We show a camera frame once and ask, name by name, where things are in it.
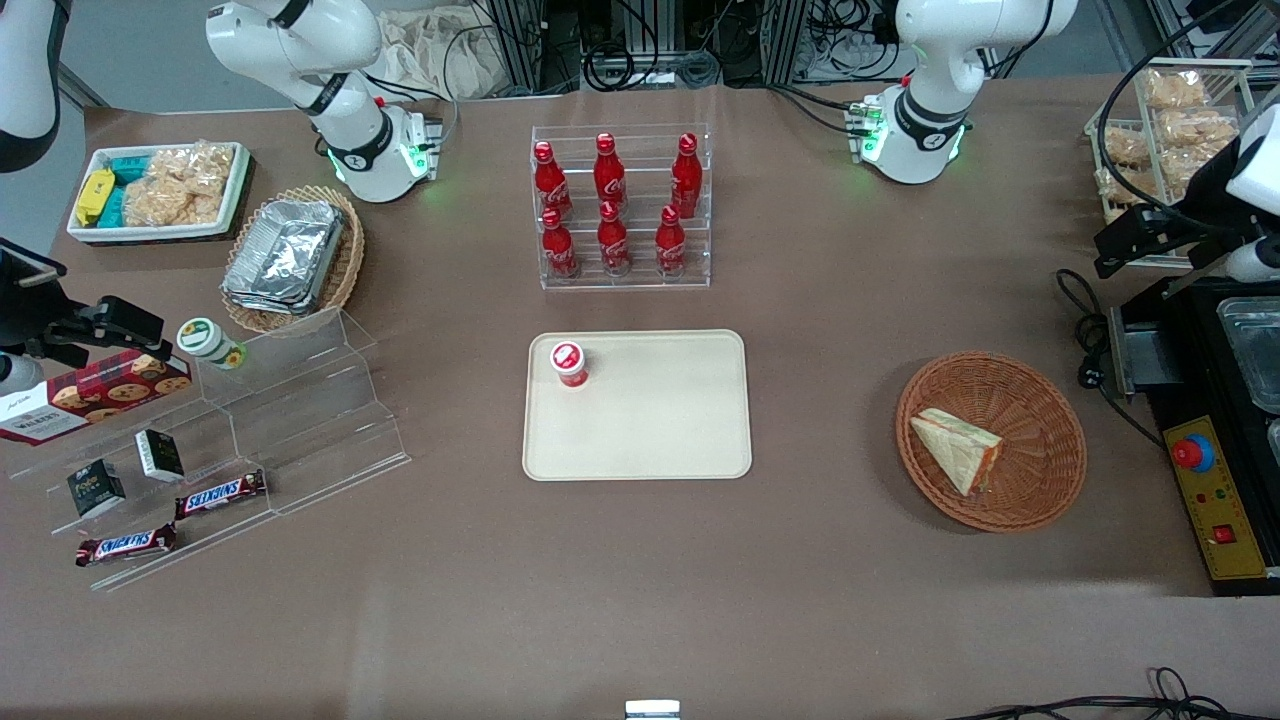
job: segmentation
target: snickers bar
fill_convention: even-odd
[[[178,547],[178,532],[173,523],[169,523],[163,528],[145,533],[133,533],[105,541],[84,541],[76,551],[76,564],[81,568],[88,568],[119,557],[170,552],[175,547]]]
[[[264,492],[266,492],[266,483],[262,482],[262,473],[250,473],[243,478],[211,487],[189,497],[179,497],[174,501],[177,507],[174,509],[173,519],[182,520],[196,512],[205,512],[206,510],[220,507],[242,497],[251,497]]]

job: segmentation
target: wicker tray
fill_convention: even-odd
[[[911,429],[937,407],[1005,438],[986,492],[964,497]],[[1084,432],[1047,378],[1002,355],[957,352],[931,361],[906,383],[895,418],[906,471],[938,510],[993,533],[1043,528],[1084,484]]]
[[[338,238],[340,245],[338,246],[338,252],[334,255],[333,264],[329,265],[329,277],[325,278],[324,291],[320,293],[320,306],[316,307],[316,311],[326,307],[342,307],[351,297],[351,291],[356,288],[356,275],[360,274],[360,264],[365,260],[365,229],[360,224],[356,209],[342,193],[328,187],[310,184],[285,190],[266,202],[275,200],[301,200],[306,202],[323,200],[340,208],[347,214],[347,225],[342,231],[342,237]],[[227,258],[228,269],[236,261],[236,255],[239,254],[241,246],[244,245],[244,236],[248,234],[248,228],[257,219],[259,214],[262,213],[266,202],[259,206],[257,210],[253,210],[253,214],[241,225],[239,234],[236,237],[236,245],[232,246],[232,251]],[[223,296],[223,305],[227,306],[227,313],[232,316],[232,320],[236,320],[237,325],[259,333],[279,329],[305,318],[305,315],[250,310],[236,305],[227,296]]]

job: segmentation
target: table surface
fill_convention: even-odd
[[[695,720],[927,719],[1147,694],[1158,665],[1280,711],[1280,600],[1207,597],[1162,454],[1074,382],[1076,311],[1052,272],[1091,268],[1080,128],[1114,79],[989,83],[964,151],[920,187],[850,165],[763,91],[465,105],[438,182],[358,205],[348,310],[381,343],[375,386],[413,461],[110,594],[86,589],[29,488],[0,483],[0,715],[594,719],[675,697]],[[530,127],[694,119],[716,133],[712,287],[544,293]],[[88,120],[91,149],[243,142],[251,206],[334,184],[301,113]],[[55,254],[73,297],[223,316],[225,243],[61,237]],[[1155,277],[1100,291],[1123,301]],[[746,342],[746,477],[524,475],[534,337],[722,327]],[[1030,364],[1080,416],[1088,479],[1043,530],[957,525],[899,461],[900,391],[961,350]]]

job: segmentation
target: cookie box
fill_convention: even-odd
[[[127,350],[0,398],[0,438],[42,445],[188,386],[182,360]]]
[[[218,210],[218,219],[212,223],[201,223],[196,225],[123,228],[84,227],[81,224],[79,219],[76,218],[73,202],[72,211],[68,213],[67,218],[67,233],[86,245],[95,246],[159,245],[166,242],[234,240],[234,236],[229,233],[232,232],[233,225],[237,228],[239,227],[238,219],[243,214],[241,200],[243,200],[243,196],[248,192],[248,178],[252,176],[252,158],[250,156],[248,149],[239,142],[216,142],[219,145],[230,145],[236,150],[236,154],[232,158],[232,169],[227,178],[227,186],[223,188],[223,201]],[[134,147],[105,147],[102,150],[95,150],[88,159],[88,167],[84,169],[84,177],[81,179],[79,184],[76,186],[74,195],[79,196],[81,188],[84,187],[90,176],[93,174],[95,170],[110,167],[111,160],[116,158],[151,156],[156,150],[189,146],[189,143],[140,145]]]

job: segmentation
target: aluminum foil container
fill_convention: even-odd
[[[346,218],[328,202],[275,200],[244,236],[223,278],[232,302],[253,310],[305,315],[320,304]]]

